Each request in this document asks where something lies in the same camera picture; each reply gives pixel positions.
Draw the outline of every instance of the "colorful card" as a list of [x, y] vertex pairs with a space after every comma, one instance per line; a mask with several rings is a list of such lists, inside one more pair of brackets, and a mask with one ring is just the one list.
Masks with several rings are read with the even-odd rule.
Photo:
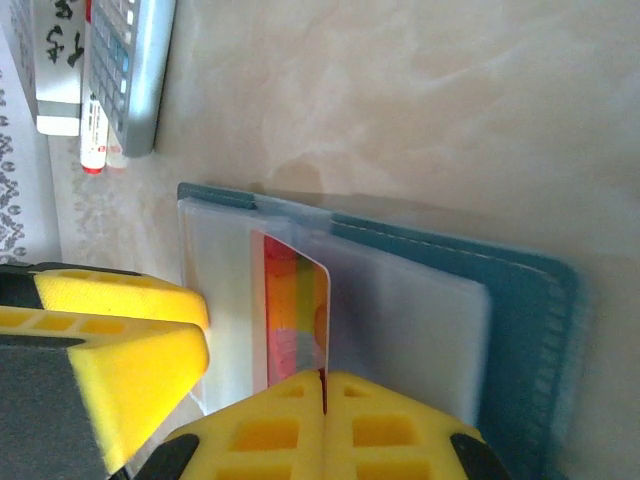
[[329, 273], [285, 243], [255, 232], [264, 288], [254, 289], [266, 326], [267, 385], [328, 361]]

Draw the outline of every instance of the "yellow sponge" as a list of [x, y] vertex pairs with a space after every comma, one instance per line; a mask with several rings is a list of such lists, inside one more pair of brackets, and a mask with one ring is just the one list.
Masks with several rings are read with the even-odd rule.
[[320, 480], [318, 372], [288, 378], [172, 433], [137, 480]]
[[0, 448], [21, 460], [8, 478], [115, 472], [207, 364], [196, 325], [0, 307]]
[[208, 326], [207, 307], [200, 295], [154, 277], [60, 269], [37, 272], [33, 281], [45, 310]]
[[327, 382], [325, 478], [467, 480], [453, 434], [481, 440], [458, 419], [347, 373]]

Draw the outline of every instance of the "calculator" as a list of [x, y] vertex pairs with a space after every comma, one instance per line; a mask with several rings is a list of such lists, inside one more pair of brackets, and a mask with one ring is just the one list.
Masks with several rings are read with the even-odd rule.
[[151, 153], [175, 0], [93, 0], [89, 85], [123, 155]]

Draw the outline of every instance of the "marble surface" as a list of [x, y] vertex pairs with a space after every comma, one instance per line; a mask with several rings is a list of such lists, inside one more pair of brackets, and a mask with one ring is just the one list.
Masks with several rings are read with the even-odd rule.
[[63, 257], [179, 281], [179, 181], [562, 256], [594, 294], [566, 471], [640, 478], [639, 20], [633, 0], [181, 0], [156, 152], [94, 178], [51, 140]]

